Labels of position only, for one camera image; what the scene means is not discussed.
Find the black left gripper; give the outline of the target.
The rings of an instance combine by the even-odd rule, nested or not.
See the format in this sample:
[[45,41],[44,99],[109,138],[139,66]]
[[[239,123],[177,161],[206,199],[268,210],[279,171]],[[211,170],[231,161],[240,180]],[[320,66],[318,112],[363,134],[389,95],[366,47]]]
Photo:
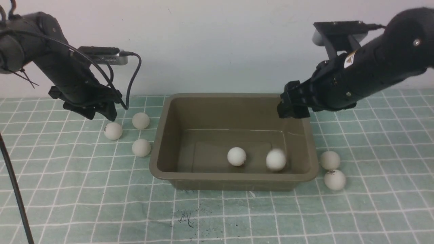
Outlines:
[[99,113],[107,120],[115,121],[115,104],[119,104],[122,98],[118,90],[102,85],[93,78],[61,78],[53,83],[48,95],[62,100],[64,109],[89,120],[93,120],[96,113]]

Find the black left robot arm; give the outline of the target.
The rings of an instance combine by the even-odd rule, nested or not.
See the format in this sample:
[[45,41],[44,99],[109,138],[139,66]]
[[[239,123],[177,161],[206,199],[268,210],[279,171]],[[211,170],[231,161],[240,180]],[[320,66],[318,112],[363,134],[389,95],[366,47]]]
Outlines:
[[2,74],[17,74],[34,62],[53,83],[48,95],[62,100],[64,109],[89,120],[96,113],[116,119],[120,92],[96,79],[91,59],[68,44],[53,16],[37,12],[1,21],[0,44]]

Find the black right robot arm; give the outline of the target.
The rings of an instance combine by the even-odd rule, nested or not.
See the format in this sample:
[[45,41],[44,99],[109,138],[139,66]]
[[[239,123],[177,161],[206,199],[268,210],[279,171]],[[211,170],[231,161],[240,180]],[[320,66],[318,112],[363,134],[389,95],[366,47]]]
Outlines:
[[315,22],[312,41],[324,46],[320,62],[305,82],[284,86],[280,118],[308,118],[309,110],[340,111],[409,77],[433,68],[434,11],[404,10],[386,25],[362,21]]

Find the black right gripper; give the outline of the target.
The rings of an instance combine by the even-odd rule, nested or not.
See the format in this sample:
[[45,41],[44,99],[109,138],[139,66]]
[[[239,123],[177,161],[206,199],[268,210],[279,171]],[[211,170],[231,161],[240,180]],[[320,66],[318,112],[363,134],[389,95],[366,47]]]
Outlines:
[[341,61],[322,61],[305,82],[288,82],[276,108],[279,118],[309,118],[309,108],[314,112],[355,108],[356,101],[341,93],[343,86],[335,79],[342,69]]

